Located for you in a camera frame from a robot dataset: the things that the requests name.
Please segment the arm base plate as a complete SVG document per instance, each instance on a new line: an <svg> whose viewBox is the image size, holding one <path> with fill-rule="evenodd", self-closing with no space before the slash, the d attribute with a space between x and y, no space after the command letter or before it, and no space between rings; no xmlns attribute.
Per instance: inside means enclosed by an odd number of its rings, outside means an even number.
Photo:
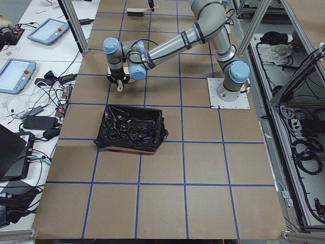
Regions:
<svg viewBox="0 0 325 244"><path fill-rule="evenodd" d="M212 109L250 109L245 86L232 92L223 87L223 78L207 78L210 108Z"/></svg>

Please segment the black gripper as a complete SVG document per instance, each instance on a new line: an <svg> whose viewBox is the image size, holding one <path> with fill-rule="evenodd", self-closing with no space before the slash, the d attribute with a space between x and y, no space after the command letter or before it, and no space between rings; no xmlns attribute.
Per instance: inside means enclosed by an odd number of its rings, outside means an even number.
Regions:
<svg viewBox="0 0 325 244"><path fill-rule="evenodd" d="M148 5L151 12L154 12L155 11L154 0L148 0ZM117 87L125 87L128 83L130 83L130 78L131 78L130 75L124 72L107 75L107 80L109 80L111 83L116 84Z"/></svg>

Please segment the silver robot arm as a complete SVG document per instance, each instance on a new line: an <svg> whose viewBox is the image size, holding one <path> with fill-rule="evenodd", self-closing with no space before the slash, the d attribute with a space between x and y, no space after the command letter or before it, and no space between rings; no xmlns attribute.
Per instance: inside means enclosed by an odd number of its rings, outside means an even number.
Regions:
<svg viewBox="0 0 325 244"><path fill-rule="evenodd" d="M130 79L142 80L148 70L159 64L197 45L212 43L224 73L221 90L239 93L250 68L238 59L236 47L224 27L229 19L225 6L221 1L191 1L190 6L196 18L191 28L151 50L145 50L143 39L119 42L113 37L106 38L103 48L110 71L107 79L116 85L125 85Z"/></svg>

